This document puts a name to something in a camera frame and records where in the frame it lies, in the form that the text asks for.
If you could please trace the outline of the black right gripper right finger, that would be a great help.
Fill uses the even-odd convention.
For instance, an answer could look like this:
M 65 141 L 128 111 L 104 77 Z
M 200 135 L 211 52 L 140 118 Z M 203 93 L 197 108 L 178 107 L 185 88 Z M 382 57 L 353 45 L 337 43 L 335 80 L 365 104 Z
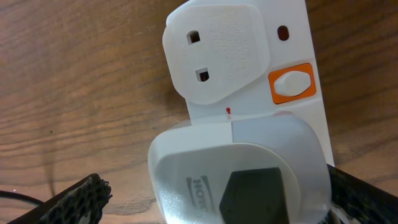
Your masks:
M 323 223 L 397 223 L 397 197 L 328 166 L 332 206 Z

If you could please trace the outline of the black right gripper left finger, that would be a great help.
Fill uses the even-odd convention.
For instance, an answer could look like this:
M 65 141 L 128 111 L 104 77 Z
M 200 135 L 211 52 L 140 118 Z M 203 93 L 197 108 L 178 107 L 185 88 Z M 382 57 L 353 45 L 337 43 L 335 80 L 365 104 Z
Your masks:
M 12 220 L 12 224 L 98 224 L 112 196 L 109 182 L 98 174 L 90 174 L 46 202 L 6 192 L 7 199 L 35 205 L 31 211 Z

